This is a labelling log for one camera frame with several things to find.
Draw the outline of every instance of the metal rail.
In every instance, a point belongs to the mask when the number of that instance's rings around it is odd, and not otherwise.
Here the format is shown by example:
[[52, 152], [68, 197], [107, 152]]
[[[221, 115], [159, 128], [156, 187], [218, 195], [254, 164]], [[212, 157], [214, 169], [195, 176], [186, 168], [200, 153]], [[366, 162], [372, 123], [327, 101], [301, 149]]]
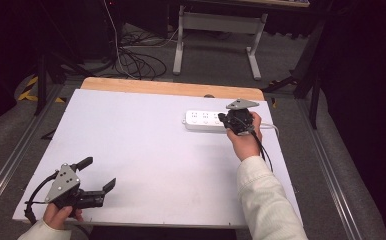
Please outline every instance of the metal rail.
[[324, 178], [326, 179], [328, 188], [330, 190], [334, 204], [336, 205], [337, 211], [339, 212], [340, 219], [342, 220], [343, 227], [346, 230], [348, 239], [352, 239], [352, 240], [363, 239], [358, 229], [358, 226], [355, 222], [355, 219], [352, 215], [352, 212], [349, 208], [346, 197], [337, 180], [336, 174], [331, 166], [330, 159], [327, 156], [327, 153], [321, 142], [320, 136], [317, 130], [313, 129], [308, 119], [309, 111], [306, 106], [306, 102], [305, 100], [297, 100], [296, 102], [298, 104], [299, 111], [301, 112], [303, 120], [306, 124], [306, 127], [311, 133], [312, 141], [318, 153], [318, 160], [320, 162], [321, 170], [324, 174]]
[[12, 178], [12, 175], [15, 172], [16, 168], [19, 166], [19, 163], [22, 161], [27, 149], [29, 148], [33, 140], [34, 134], [36, 133], [41, 122], [43, 121], [47, 111], [52, 106], [54, 102], [53, 100], [58, 97], [62, 87], [63, 87], [62, 85], [52, 86], [46, 106], [37, 116], [34, 116], [32, 118], [31, 122], [28, 124], [27, 129], [23, 133], [21, 139], [19, 140], [12, 154], [9, 156], [8, 160], [3, 165], [0, 171], [0, 196], [2, 195], [7, 184]]

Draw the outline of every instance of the black wire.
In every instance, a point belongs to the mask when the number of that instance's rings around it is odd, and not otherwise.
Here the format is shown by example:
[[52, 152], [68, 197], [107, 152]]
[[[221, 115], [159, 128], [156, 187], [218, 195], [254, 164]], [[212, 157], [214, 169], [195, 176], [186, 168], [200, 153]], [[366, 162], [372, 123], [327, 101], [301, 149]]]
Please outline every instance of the black wire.
[[148, 76], [148, 74], [152, 71], [153, 72], [153, 75], [151, 76], [152, 80], [156, 77], [155, 69], [150, 64], [148, 64], [145, 60], [137, 57], [136, 54], [132, 54], [132, 52], [130, 53], [130, 55], [132, 55], [133, 58], [135, 58], [137, 61], [139, 61], [142, 64], [140, 69], [144, 69], [144, 67], [147, 67], [148, 71], [144, 76]]
[[102, 75], [99, 75], [98, 77], [104, 77], [104, 78], [115, 78], [115, 77], [121, 77], [121, 74], [116, 74], [116, 73], [105, 73]]
[[46, 202], [35, 202], [35, 201], [32, 202], [32, 203], [35, 203], [35, 204], [46, 204]]
[[146, 55], [146, 54], [140, 54], [140, 53], [135, 53], [135, 55], [136, 55], [136, 56], [144, 56], [144, 57], [152, 58], [152, 59], [158, 61], [160, 64], [162, 64], [162, 66], [164, 67], [163, 72], [161, 72], [161, 73], [159, 73], [159, 74], [156, 74], [156, 75], [154, 76], [154, 78], [155, 78], [155, 77], [160, 77], [160, 76], [162, 76], [162, 75], [164, 75], [164, 74], [166, 73], [167, 67], [166, 67], [165, 63], [162, 62], [161, 60], [159, 60], [158, 58], [155, 58], [155, 57], [153, 57], [153, 56]]
[[40, 191], [40, 189], [44, 185], [46, 185], [46, 183], [48, 183], [49, 181], [51, 181], [53, 179], [56, 179], [56, 176], [58, 175], [58, 173], [59, 173], [59, 171], [56, 171], [52, 175], [48, 176], [42, 183], [40, 183], [40, 185], [38, 185], [38, 187], [31, 194], [30, 199], [27, 201], [27, 208], [25, 209], [25, 217], [27, 217], [28, 220], [30, 220], [32, 225], [34, 225], [37, 222], [35, 215], [33, 213], [33, 209], [32, 209], [32, 205], [34, 203], [34, 198], [37, 195], [37, 193]]
[[131, 58], [131, 60], [133, 60], [134, 64], [136, 65], [137, 72], [139, 73], [139, 77], [138, 77], [138, 78], [141, 79], [141, 70], [140, 70], [140, 68], [139, 68], [139, 65], [138, 65], [137, 61], [134, 60], [134, 58], [133, 58], [133, 56], [132, 56], [131, 54], [127, 54], [127, 56], [128, 56], [129, 58]]
[[[241, 122], [245, 127], [248, 127], [248, 125], [246, 123], [244, 123], [241, 119], [239, 119], [236, 116], [233, 116], [233, 117], [235, 119], [237, 119], [237, 121]], [[264, 161], [265, 161], [264, 153], [267, 155], [268, 161], [269, 161], [270, 167], [271, 167], [271, 172], [273, 172], [272, 162], [271, 162], [270, 156], [268, 155], [267, 151], [265, 150], [264, 146], [262, 145], [261, 141], [259, 140], [258, 136], [256, 135], [255, 130], [250, 131], [250, 134], [252, 134], [252, 136], [255, 138], [255, 141], [256, 141], [256, 143], [258, 144], [258, 147], [259, 147], [259, 151], [261, 152], [262, 159], [264, 159]]]
[[[127, 58], [125, 57], [125, 55], [128, 56], [128, 54], [125, 52], [125, 50], [123, 48], [119, 48], [118, 51], [121, 51], [121, 53], [118, 53], [119, 57], [120, 58], [121, 57], [124, 58], [125, 64], [122, 63], [122, 62], [120, 62], [120, 63], [121, 63], [122, 66], [127, 67], [127, 69], [128, 69], [127, 73], [130, 74], [130, 75], [134, 75], [134, 74], [138, 73], [140, 71], [141, 67], [137, 64], [137, 62], [133, 59], [133, 57], [131, 55], [129, 56], [131, 58], [132, 62], [128, 63]], [[133, 64], [136, 65], [137, 71], [130, 72], [130, 66], [133, 65]], [[117, 70], [117, 72], [119, 72], [118, 68], [116, 67], [116, 61], [115, 61], [115, 64], [114, 64], [114, 68]]]
[[274, 170], [273, 170], [273, 168], [272, 168], [272, 162], [271, 162], [270, 156], [268, 155], [268, 153], [267, 153], [267, 151], [265, 150], [264, 146], [262, 145], [261, 141], [259, 141], [259, 138], [258, 138], [258, 136], [256, 135], [255, 130], [253, 130], [250, 134], [252, 134], [252, 136], [255, 138], [256, 143], [258, 144], [258, 147], [260, 148], [260, 151], [261, 151], [261, 154], [262, 154], [262, 158], [264, 159], [264, 161], [265, 161], [264, 153], [267, 155], [267, 157], [268, 157], [268, 162], [270, 163], [270, 167], [271, 167], [271, 172], [273, 172]]
[[132, 46], [132, 45], [135, 45], [135, 44], [138, 44], [138, 43], [141, 43], [143, 42], [144, 40], [147, 40], [147, 39], [152, 39], [152, 38], [162, 38], [162, 37], [159, 37], [159, 36], [156, 36], [154, 34], [151, 34], [151, 33], [147, 33], [147, 32], [141, 32], [141, 31], [132, 31], [132, 32], [129, 32], [129, 33], [126, 33], [123, 37], [122, 37], [122, 40], [125, 40], [123, 45], [124, 46]]
[[258, 138], [258, 136], [256, 135], [255, 130], [253, 130], [250, 134], [252, 134], [252, 136], [255, 138], [256, 143], [258, 144], [258, 147], [259, 147], [259, 151], [261, 152], [261, 156], [262, 156], [262, 158], [263, 158], [264, 161], [265, 161], [265, 155], [264, 155], [264, 151], [263, 151], [263, 146], [262, 146], [261, 141], [259, 141], [259, 138]]
[[118, 60], [118, 58], [117, 57], [115, 57], [115, 60], [114, 60], [114, 64], [112, 65], [112, 69], [115, 69], [115, 71], [117, 71], [119, 74], [116, 74], [115, 76], [117, 76], [117, 77], [121, 77], [121, 76], [123, 76], [123, 77], [125, 77], [125, 78], [128, 78], [130, 75], [129, 75], [129, 73], [127, 73], [127, 72], [120, 72], [119, 70], [118, 70], [118, 67], [117, 67], [117, 61], [119, 61]]
[[[100, 67], [97, 67], [97, 68], [92, 68], [92, 69], [86, 69], [87, 71], [91, 72], [91, 73], [98, 73], [98, 72], [101, 72], [101, 71], [104, 71], [106, 70], [107, 68], [109, 68], [112, 64], [113, 64], [113, 60], [109, 60], [107, 63], [104, 63], [103, 66], [100, 66]], [[79, 73], [75, 72], [75, 71], [72, 71], [71, 69], [66, 69], [66, 68], [62, 68], [64, 72], [68, 73], [69, 75], [80, 75]]]

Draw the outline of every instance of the black curtain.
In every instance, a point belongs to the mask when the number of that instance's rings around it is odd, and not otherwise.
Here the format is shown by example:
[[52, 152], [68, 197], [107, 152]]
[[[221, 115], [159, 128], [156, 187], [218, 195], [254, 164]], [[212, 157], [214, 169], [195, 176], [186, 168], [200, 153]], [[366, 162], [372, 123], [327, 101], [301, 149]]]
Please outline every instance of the black curtain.
[[0, 116], [16, 104], [15, 89], [34, 68], [29, 38], [9, 3], [0, 1]]
[[337, 45], [321, 51], [322, 89], [386, 226], [386, 1], [360, 1], [345, 23], [326, 26], [322, 41]]

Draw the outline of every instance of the white power strip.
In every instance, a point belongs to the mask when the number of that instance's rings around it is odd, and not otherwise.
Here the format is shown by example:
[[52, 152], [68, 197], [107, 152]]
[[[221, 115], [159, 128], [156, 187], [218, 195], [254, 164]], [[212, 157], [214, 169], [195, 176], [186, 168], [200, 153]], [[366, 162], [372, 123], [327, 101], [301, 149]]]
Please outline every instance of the white power strip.
[[219, 113], [221, 112], [189, 110], [183, 123], [189, 130], [225, 132], [224, 123], [218, 119]]

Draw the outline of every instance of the black equipment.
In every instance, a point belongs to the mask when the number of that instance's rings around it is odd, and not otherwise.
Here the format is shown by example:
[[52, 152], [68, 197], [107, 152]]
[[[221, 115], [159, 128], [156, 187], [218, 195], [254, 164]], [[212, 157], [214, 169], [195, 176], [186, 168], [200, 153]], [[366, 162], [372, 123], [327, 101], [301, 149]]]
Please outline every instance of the black equipment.
[[227, 109], [230, 109], [227, 115], [219, 113], [218, 118], [224, 123], [224, 127], [230, 128], [234, 134], [247, 135], [254, 131], [252, 114], [250, 114], [247, 108], [255, 106], [259, 106], [259, 104], [244, 99], [237, 99], [227, 105]]
[[107, 183], [101, 191], [84, 191], [80, 189], [81, 180], [75, 174], [76, 170], [83, 170], [93, 163], [93, 158], [88, 157], [77, 164], [63, 164], [60, 171], [56, 171], [46, 178], [33, 192], [30, 199], [26, 202], [27, 209], [25, 216], [31, 224], [35, 224], [36, 218], [32, 211], [32, 204], [37, 192], [50, 180], [55, 179], [50, 188], [44, 203], [54, 203], [59, 209], [65, 206], [72, 206], [70, 217], [75, 216], [76, 209], [102, 207], [105, 195], [110, 192], [116, 183], [116, 178]]

